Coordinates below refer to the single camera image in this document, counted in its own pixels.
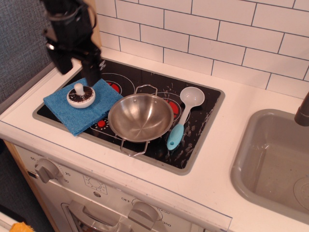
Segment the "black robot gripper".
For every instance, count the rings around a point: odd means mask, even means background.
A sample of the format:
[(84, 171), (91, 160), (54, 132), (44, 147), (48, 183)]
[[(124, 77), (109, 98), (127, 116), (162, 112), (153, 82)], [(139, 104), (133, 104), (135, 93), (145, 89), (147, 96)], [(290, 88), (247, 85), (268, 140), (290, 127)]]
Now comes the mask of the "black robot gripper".
[(51, 27), (43, 31), (47, 52), (62, 73), (72, 68), (71, 58), (81, 61), (87, 85), (92, 87), (101, 79), (106, 62), (91, 39), (97, 24), (92, 6), (83, 0), (44, 0), (46, 18)]

